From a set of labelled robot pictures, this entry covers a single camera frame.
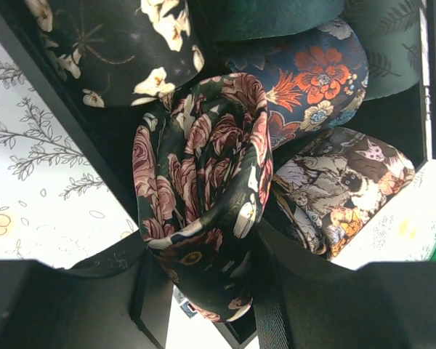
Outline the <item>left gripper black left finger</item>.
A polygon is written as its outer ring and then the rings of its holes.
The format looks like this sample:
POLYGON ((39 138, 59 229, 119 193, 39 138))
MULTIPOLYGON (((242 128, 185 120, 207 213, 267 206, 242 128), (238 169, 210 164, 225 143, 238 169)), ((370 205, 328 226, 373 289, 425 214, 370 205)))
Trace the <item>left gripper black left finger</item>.
POLYGON ((69 269, 0 260, 0 348, 164 348, 170 304, 137 232, 69 269))

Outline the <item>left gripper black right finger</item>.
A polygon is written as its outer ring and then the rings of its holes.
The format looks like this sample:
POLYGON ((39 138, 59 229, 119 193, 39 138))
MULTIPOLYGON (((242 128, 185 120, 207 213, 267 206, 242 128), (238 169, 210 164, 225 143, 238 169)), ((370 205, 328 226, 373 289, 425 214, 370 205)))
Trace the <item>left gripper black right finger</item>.
POLYGON ((436 348, 436 262, 350 270, 261 222, 252 275, 261 348, 436 348))

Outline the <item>black floral necktie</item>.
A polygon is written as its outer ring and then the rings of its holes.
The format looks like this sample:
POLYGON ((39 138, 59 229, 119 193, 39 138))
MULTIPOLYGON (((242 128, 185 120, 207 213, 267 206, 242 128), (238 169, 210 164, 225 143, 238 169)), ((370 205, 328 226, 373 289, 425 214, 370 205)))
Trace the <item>black floral necktie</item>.
POLYGON ((231 73, 163 97, 134 135, 141 237, 210 321, 251 308, 251 234, 273 177, 268 117, 261 82, 231 73))

